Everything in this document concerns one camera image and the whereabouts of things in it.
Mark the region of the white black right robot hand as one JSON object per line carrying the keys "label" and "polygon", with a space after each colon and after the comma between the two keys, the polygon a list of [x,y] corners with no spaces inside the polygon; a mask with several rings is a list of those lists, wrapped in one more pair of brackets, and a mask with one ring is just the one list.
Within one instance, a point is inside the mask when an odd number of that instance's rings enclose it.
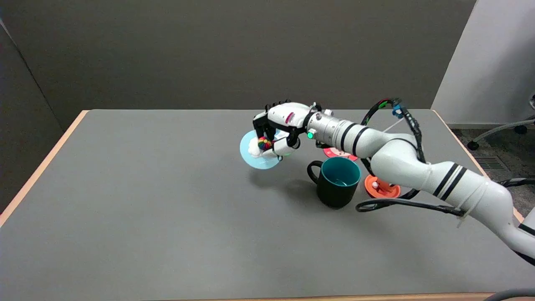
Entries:
{"label": "white black right robot hand", "polygon": [[260,157],[281,160],[295,152],[301,145],[299,135],[306,132],[308,122],[321,105],[304,105],[288,99],[266,105],[265,110],[253,118],[253,127],[258,140],[267,138],[271,146],[260,151]]}

